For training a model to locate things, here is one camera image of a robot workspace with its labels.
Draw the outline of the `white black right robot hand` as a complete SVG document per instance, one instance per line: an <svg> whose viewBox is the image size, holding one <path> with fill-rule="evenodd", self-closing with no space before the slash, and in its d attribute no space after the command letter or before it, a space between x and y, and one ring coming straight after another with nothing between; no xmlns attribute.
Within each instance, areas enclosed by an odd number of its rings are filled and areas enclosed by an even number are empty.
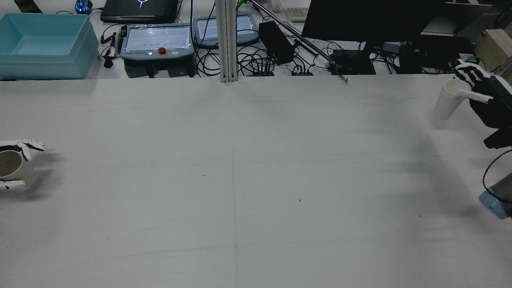
<svg viewBox="0 0 512 288"><path fill-rule="evenodd" d="M512 88L502 77L487 73L481 66L456 60L456 77L470 84L471 91L491 99L488 102L470 100L470 106L485 126L500 129L512 125Z"/></svg>

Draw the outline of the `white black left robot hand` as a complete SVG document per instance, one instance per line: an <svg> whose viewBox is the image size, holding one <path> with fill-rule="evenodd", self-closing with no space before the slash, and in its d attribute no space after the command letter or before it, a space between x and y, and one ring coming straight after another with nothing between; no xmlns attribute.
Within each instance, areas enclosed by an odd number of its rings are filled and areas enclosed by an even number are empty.
<svg viewBox="0 0 512 288"><path fill-rule="evenodd" d="M32 152L45 150L45 144L35 139L1 141L0 146L0 188L14 190L31 186L36 172L31 164Z"/></svg>

